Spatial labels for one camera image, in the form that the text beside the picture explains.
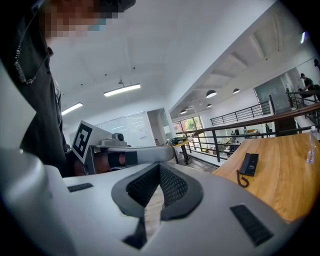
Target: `ceiling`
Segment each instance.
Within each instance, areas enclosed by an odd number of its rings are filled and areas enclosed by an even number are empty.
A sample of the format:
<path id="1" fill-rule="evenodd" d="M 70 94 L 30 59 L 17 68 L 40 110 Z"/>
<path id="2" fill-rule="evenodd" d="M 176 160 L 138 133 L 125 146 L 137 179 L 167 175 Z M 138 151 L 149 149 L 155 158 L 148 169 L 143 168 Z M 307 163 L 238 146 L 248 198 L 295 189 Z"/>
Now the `ceiling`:
<path id="1" fill-rule="evenodd" d="M 189 2 L 137 0 L 118 19 L 100 25 L 99 31 L 53 40 L 50 67 L 62 92 L 61 108 L 83 103 L 83 107 L 63 116 L 64 125 L 164 95 L 161 85 L 166 51 Z M 141 89 L 106 98 L 103 93 L 120 87 L 120 78 L 125 86 L 140 83 Z"/>
<path id="2" fill-rule="evenodd" d="M 232 97 L 235 88 L 245 90 L 254 86 L 254 84 L 239 84 L 237 78 L 257 63 L 267 61 L 271 56 L 285 51 L 293 44 L 300 44 L 302 32 L 299 22 L 280 5 L 270 15 L 259 20 L 258 29 L 237 43 L 234 51 L 221 61 L 218 68 L 208 75 L 206 81 L 194 88 L 171 111 L 171 118 L 204 111 L 207 109 L 207 104 L 218 104 Z M 206 98 L 206 93 L 210 89 L 216 90 L 217 95 Z M 187 109 L 187 113 L 180 114 L 182 109 Z"/>

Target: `window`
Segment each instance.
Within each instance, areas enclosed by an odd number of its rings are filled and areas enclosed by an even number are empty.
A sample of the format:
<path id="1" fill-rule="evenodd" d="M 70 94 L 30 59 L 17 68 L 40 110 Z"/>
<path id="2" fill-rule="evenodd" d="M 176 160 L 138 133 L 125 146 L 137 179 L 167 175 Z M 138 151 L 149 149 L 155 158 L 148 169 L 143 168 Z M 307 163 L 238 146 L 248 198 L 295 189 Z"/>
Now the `window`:
<path id="1" fill-rule="evenodd" d="M 186 135 L 191 135 L 188 131 L 194 131 L 198 129 L 203 129 L 200 116 L 191 117 L 179 122 L 173 123 L 174 131 L 176 133 L 186 132 Z M 177 134 L 178 137 L 183 137 L 185 134 Z M 199 137 L 205 136 L 204 133 L 198 135 Z M 193 141 L 189 143 L 192 150 L 205 152 L 207 148 L 206 138 L 193 138 Z"/>

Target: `whiteboard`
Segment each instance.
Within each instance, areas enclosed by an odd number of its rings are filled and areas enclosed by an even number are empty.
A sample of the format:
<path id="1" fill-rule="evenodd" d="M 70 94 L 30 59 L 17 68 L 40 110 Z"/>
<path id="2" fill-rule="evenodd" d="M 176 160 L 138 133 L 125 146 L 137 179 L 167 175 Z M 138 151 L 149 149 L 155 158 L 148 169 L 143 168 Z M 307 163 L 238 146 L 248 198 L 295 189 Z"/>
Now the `whiteboard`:
<path id="1" fill-rule="evenodd" d="M 101 123 L 101 128 L 109 133 L 121 133 L 132 147 L 155 146 L 149 119 L 146 112 L 123 116 Z"/>

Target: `wall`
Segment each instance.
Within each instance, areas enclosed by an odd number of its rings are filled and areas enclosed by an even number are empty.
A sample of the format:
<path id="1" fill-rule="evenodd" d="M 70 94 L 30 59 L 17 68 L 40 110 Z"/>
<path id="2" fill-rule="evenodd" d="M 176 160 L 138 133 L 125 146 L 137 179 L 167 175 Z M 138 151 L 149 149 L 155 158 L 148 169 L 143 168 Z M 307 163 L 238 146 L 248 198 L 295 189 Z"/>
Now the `wall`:
<path id="1" fill-rule="evenodd" d="M 158 110 L 153 110 L 153 111 L 149 111 L 147 112 L 148 118 L 149 118 L 149 122 L 151 125 L 151 130 L 153 133 L 153 137 L 154 139 L 157 139 L 160 143 L 160 145 L 163 145 L 166 143 L 166 140 L 163 136 L 163 127 L 161 127 L 159 121 L 158 121 L 158 115 L 159 115 L 159 111 Z"/>

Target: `glass wall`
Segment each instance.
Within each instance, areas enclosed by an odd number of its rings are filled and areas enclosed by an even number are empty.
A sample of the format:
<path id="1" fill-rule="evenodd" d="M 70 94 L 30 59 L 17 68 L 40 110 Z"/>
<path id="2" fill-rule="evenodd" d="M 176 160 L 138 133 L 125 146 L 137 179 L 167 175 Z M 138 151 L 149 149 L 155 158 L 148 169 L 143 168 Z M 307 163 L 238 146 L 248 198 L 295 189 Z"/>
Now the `glass wall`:
<path id="1" fill-rule="evenodd" d="M 191 135 L 192 133 L 188 133 L 188 131 L 194 131 L 198 129 L 203 129 L 201 120 L 199 116 L 191 117 L 185 120 L 181 120 L 173 123 L 174 131 L 176 133 L 184 132 L 187 135 Z M 185 134 L 177 134 L 177 137 L 183 137 Z M 205 136 L 204 133 L 198 135 L 199 137 Z M 193 141 L 190 142 L 190 147 L 195 151 L 206 152 L 207 150 L 207 140 L 206 138 L 193 138 Z"/>

